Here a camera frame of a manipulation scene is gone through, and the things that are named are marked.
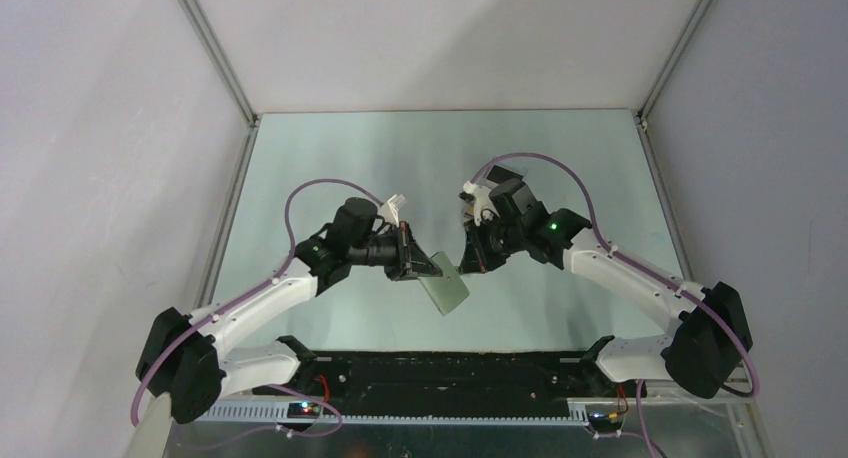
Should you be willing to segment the clear plastic card box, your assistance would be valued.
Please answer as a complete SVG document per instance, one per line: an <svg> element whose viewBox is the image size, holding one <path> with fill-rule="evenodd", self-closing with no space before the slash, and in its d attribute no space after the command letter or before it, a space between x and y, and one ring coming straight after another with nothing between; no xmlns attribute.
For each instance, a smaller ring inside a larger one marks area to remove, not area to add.
<svg viewBox="0 0 848 458"><path fill-rule="evenodd" d="M527 175L526 168L515 168L504 165L503 163L493 165L485 174L484 183L495 188L504 182L512 179L523 180Z"/></svg>

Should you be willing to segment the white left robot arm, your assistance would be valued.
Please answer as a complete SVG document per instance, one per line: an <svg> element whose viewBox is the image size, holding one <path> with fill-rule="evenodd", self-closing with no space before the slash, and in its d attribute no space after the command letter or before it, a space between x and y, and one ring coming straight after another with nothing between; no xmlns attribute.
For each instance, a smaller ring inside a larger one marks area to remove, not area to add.
<svg viewBox="0 0 848 458"><path fill-rule="evenodd" d="M316 368L299 341L278 338L253 348L241 344L283 312L346 279L355 266L380 267L390 281L443 275L407 222L386 219L367 199L349 198L332 222L295 246L285 270L246 294L188 314L174 307L158 314L136 368L143 390L167 395L170 416L178 424L196 420L222 397L257 387L308 392Z"/></svg>

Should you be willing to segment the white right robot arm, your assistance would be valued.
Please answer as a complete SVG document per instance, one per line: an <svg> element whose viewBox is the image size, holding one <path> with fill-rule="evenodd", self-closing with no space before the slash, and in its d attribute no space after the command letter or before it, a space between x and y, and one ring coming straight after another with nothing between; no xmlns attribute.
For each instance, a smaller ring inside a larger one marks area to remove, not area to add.
<svg viewBox="0 0 848 458"><path fill-rule="evenodd" d="M467 182L459 196L467 205L459 274L490 273L525 253L625 298L660 328L657 336L600 338L583 357L588 392L606 396L637 379L673 381L704 399L729 388L753 345L733 287L705 287L627 256L583 216L565 208L548 212L520 178L495 188Z"/></svg>

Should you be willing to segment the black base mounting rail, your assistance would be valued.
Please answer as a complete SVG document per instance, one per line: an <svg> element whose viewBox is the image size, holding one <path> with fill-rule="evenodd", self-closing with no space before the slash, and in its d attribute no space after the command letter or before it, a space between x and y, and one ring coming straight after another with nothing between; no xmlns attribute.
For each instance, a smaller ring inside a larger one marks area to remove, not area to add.
<svg viewBox="0 0 848 458"><path fill-rule="evenodd" d="M553 417L571 399L637 396L583 351L441 352L310 350L277 338L300 360L287 387L327 397L340 414L423 417Z"/></svg>

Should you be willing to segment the right aluminium frame post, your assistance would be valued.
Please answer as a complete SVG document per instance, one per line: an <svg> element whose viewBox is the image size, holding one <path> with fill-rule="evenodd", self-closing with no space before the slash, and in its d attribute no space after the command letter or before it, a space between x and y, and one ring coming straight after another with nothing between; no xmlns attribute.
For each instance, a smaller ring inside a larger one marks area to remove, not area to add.
<svg viewBox="0 0 848 458"><path fill-rule="evenodd" d="M658 74L648 90L648 93L634 114L637 119L638 126L643 132L648 131L650 115L656 108L665 88L681 64L685 54L692 46L692 43L696 38L696 34L712 10L715 1L716 0L696 0L695 5L685 19L683 27L675 38L670 51L666 55Z"/></svg>

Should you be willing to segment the aluminium frame post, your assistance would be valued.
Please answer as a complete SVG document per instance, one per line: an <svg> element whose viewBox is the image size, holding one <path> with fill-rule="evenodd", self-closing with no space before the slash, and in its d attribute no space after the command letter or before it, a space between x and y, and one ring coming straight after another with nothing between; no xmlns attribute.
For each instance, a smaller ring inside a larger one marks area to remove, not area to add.
<svg viewBox="0 0 848 458"><path fill-rule="evenodd" d="M250 103L247 93L237 76L227 53L219 40L200 0L177 0L189 24L194 30L201 47L222 81L226 91L248 128L255 126L258 114Z"/></svg>
<svg viewBox="0 0 848 458"><path fill-rule="evenodd" d="M696 34L712 10L715 1L716 0L696 0L695 5L685 19L683 27L675 38L670 51L666 55L658 74L648 90L648 93L634 114L637 119L638 126L643 132L648 131L650 115L656 108L665 88L681 64L685 54L692 46L692 43L696 38Z"/></svg>

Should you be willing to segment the left aluminium frame post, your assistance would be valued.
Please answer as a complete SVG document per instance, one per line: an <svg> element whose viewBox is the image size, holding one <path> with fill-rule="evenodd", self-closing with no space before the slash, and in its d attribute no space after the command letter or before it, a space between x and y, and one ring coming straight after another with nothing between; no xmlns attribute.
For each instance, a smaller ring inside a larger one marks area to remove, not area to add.
<svg viewBox="0 0 848 458"><path fill-rule="evenodd" d="M258 114L250 103L247 93L237 76L227 53L219 40L200 0L177 0L189 24L194 30L201 47L222 81L226 91L248 128L255 126Z"/></svg>

